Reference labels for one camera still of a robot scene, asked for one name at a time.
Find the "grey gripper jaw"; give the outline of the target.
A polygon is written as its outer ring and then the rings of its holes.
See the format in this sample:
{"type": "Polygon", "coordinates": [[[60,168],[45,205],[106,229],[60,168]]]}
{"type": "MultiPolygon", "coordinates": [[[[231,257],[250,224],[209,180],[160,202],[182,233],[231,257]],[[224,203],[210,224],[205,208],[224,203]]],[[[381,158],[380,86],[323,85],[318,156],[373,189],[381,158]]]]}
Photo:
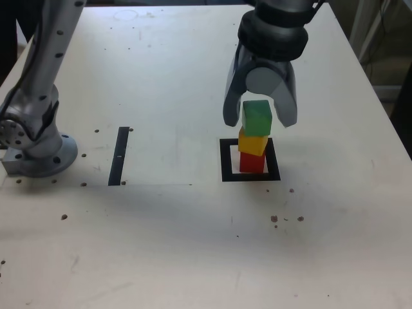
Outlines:
{"type": "Polygon", "coordinates": [[[277,118],[284,127],[297,122],[297,102],[295,75],[282,77],[268,69],[257,69],[248,73],[247,90],[254,94],[265,95],[273,100],[277,118]]]}
{"type": "Polygon", "coordinates": [[[251,52],[238,44],[229,69],[223,103],[223,119],[227,126],[235,127],[238,123],[241,97],[247,90],[246,79],[252,65],[251,52]]]}

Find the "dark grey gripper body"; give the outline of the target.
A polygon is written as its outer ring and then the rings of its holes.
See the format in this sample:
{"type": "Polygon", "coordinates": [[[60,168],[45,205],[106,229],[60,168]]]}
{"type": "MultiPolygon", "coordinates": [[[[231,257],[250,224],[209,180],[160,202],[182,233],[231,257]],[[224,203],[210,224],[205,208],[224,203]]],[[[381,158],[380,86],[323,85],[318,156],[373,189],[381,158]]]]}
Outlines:
{"type": "Polygon", "coordinates": [[[270,71],[276,72],[282,77],[292,76],[292,64],[290,62],[268,60],[252,52],[249,52],[248,57],[249,73],[256,71],[257,69],[268,69],[270,71]]]}

